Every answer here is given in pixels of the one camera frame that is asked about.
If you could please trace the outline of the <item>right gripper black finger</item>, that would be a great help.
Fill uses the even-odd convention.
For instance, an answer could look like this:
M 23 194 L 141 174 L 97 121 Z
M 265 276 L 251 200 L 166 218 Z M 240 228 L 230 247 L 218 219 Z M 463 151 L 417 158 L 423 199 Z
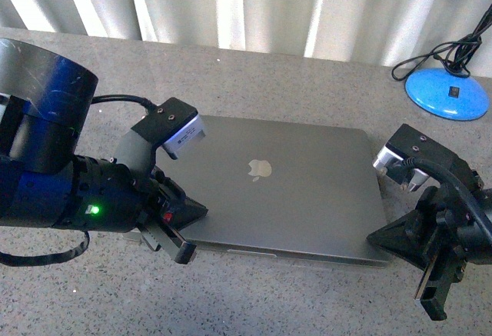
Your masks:
M 372 232 L 367 241 L 424 270 L 430 263 L 429 249 L 437 223 L 433 215 L 414 209 L 396 221 Z
M 424 270 L 414 300 L 432 321 L 444 321 L 447 296 L 452 284 L 461 282 L 467 266 L 465 250 L 459 244 L 438 249 L 419 248 L 419 265 Z

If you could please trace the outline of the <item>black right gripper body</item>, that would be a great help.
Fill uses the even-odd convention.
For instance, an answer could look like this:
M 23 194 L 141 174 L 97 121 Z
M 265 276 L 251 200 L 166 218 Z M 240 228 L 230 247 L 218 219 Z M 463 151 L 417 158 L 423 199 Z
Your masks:
M 426 188 L 416 210 L 424 216 L 424 230 L 442 227 L 454 247 L 473 264 L 491 263 L 491 244 L 465 204 L 449 187 Z

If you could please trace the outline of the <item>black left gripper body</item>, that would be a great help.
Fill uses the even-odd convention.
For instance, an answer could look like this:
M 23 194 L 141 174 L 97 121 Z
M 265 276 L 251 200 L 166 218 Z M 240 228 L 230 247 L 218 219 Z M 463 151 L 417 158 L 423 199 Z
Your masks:
M 122 164 L 78 156 L 75 176 L 75 228 L 81 231 L 131 231 L 164 202 L 155 181 L 139 191 Z

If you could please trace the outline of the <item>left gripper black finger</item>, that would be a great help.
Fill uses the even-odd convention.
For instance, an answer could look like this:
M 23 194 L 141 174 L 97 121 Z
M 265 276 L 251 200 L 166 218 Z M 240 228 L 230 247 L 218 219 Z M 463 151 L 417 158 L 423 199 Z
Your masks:
M 178 231 L 165 222 L 148 220 L 140 225 L 140 232 L 152 251 L 166 251 L 178 264 L 188 264 L 193 260 L 196 245 L 186 241 Z
M 205 217 L 208 209 L 193 198 L 186 197 L 177 210 L 177 229 L 180 231 Z

